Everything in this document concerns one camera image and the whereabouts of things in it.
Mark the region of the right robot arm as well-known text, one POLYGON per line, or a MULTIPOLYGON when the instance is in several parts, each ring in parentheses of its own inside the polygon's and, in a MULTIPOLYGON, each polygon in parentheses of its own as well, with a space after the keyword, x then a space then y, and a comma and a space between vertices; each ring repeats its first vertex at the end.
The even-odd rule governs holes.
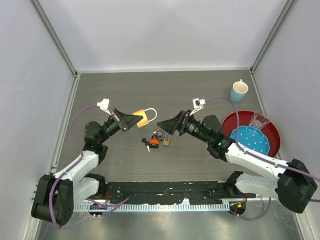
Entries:
POLYGON ((223 134, 223 126, 215 115, 198 121, 190 110, 182 110, 175 117, 158 122, 157 126, 170 135, 188 133, 206 143, 212 157, 256 173, 253 176, 235 171, 225 186, 230 197, 236 198, 242 193, 261 195, 301 214, 318 188, 316 178, 302 161, 275 159, 243 146, 223 134))

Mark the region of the orange black padlock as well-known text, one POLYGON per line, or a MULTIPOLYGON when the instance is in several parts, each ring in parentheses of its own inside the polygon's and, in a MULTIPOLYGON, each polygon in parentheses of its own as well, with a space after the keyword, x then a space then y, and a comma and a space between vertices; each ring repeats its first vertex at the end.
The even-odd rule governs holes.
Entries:
POLYGON ((151 149, 158 149, 159 148, 159 137, 155 134, 151 137, 150 141, 149 141, 149 147, 151 149))

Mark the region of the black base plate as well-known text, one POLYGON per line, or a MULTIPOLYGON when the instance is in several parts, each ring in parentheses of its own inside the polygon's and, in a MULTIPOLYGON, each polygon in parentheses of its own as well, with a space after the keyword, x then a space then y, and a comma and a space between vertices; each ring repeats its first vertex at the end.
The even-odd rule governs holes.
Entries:
POLYGON ((91 200, 118 204, 128 198, 131 205, 174 205, 188 199, 191 205, 220 204, 223 199, 253 199, 254 193, 241 193, 233 185, 218 181, 108 182, 91 200))

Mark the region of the red round tray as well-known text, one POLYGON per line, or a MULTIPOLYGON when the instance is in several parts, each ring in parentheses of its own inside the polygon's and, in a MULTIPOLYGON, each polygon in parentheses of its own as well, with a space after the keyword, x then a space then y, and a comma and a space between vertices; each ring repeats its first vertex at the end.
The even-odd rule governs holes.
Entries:
MULTIPOLYGON (((223 126, 223 133, 232 138, 235 139, 235 137, 238 137, 238 132, 236 132, 237 127, 237 116, 239 116, 239 126, 249 126, 250 120, 254 114, 253 111, 248 110, 241 110, 231 113, 228 115, 224 121, 222 122, 223 126)), ((272 122, 270 122, 268 125, 266 125, 263 129, 261 129, 262 133, 268 138, 270 150, 267 156, 269 157, 275 157, 281 147, 281 137, 277 130, 277 128, 273 125, 272 122)))

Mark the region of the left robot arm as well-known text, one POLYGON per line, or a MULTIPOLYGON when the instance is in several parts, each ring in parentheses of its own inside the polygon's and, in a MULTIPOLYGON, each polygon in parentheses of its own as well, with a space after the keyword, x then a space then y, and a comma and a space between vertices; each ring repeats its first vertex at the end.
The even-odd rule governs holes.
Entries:
POLYGON ((104 144, 106 140, 118 131, 128 131, 142 119, 141 115, 114 109, 102 125, 96 121, 87 123, 79 156, 59 172, 45 174, 39 179, 31 216, 60 228, 68 223, 74 207, 82 201, 91 196, 102 199, 107 192, 105 178, 91 174, 90 170, 105 159, 108 151, 104 144))

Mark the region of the clear drinking glass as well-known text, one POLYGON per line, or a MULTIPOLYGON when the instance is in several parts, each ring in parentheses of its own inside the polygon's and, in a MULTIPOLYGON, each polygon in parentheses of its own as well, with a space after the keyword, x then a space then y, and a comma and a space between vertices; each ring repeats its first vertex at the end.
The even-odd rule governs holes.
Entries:
POLYGON ((258 130, 262 130, 269 123, 270 123, 269 113, 265 110, 257 110, 253 113, 253 116, 249 122, 249 126, 258 130))

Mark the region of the light blue mug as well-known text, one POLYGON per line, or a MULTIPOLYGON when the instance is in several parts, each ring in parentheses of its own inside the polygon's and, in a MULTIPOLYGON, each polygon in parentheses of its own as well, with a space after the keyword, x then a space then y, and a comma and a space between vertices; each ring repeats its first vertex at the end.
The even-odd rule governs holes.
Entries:
POLYGON ((232 102, 238 103, 245 97, 248 90, 249 86, 242 79, 240 79, 233 83, 229 98, 232 102))

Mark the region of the blue dotted plate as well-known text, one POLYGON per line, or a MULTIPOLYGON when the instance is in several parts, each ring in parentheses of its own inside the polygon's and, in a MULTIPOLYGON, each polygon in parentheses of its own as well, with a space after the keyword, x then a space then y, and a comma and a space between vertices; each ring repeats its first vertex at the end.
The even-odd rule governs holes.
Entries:
POLYGON ((238 128, 237 140, 243 146, 258 153, 268 155, 270 144, 268 138, 261 130, 249 125, 241 125, 238 128))

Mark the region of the large brass padlock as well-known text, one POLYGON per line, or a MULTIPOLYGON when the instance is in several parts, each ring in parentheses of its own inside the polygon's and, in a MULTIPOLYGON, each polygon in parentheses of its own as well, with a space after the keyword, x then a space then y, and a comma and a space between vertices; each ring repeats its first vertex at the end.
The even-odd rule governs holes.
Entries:
POLYGON ((152 107, 147 108, 147 109, 140 109, 140 110, 138 110, 136 112, 133 112, 132 114, 135 115, 135 116, 142 117, 142 119, 136 124, 138 128, 142 128, 142 127, 148 125, 150 122, 154 121, 158 116, 158 112, 152 107), (153 118, 151 118, 151 119, 148 118, 148 116, 146 114, 146 112, 148 112, 148 111, 153 111, 154 112, 154 117, 153 118))

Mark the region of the small brass padlock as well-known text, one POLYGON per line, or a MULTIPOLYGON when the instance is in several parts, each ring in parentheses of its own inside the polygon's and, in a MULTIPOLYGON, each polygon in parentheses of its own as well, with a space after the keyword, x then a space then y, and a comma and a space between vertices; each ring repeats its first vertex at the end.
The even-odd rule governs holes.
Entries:
POLYGON ((163 142, 162 142, 162 145, 163 146, 166 146, 166 147, 168 147, 169 146, 169 144, 170 144, 170 134, 169 133, 166 133, 165 135, 164 135, 164 138, 163 138, 163 142))

